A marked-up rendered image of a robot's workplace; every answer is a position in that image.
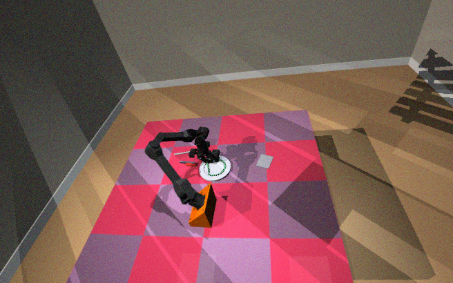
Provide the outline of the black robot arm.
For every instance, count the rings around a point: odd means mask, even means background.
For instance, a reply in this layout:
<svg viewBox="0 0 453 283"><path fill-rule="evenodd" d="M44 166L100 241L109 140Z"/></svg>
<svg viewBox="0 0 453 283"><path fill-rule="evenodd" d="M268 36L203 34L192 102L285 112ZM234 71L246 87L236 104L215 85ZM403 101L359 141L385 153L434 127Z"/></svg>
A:
<svg viewBox="0 0 453 283"><path fill-rule="evenodd" d="M151 159L155 160L160 168L164 171L168 179L173 185L175 194L179 197L182 204L188 203L200 209L204 205L206 195L201 195L192 188L191 183L188 179L182 179L169 164L166 158L163 156L160 142L171 142L171 141L183 141L192 142L195 139L194 145L197 148L204 148L207 143L207 148L210 147L210 142L205 141L208 137L209 129L207 127L199 127L198 130L188 129L182 132L174 133L158 133L157 137L150 141L145 148L145 153Z"/></svg>

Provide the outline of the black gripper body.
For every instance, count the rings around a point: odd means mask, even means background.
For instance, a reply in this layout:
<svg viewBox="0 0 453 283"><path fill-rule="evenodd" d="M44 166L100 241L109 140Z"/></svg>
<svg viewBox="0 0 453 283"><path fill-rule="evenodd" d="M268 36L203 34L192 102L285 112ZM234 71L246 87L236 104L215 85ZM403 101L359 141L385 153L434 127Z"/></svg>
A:
<svg viewBox="0 0 453 283"><path fill-rule="evenodd" d="M218 159L219 154L220 154L220 150L213 149L213 151L211 152L211 150L209 150L209 148L207 148L207 143L206 143L206 146L204 148L197 148L197 149L192 148L189 152L189 157L194 158L195 155L197 155L197 157L206 156L206 157L211 157L212 159Z"/></svg>

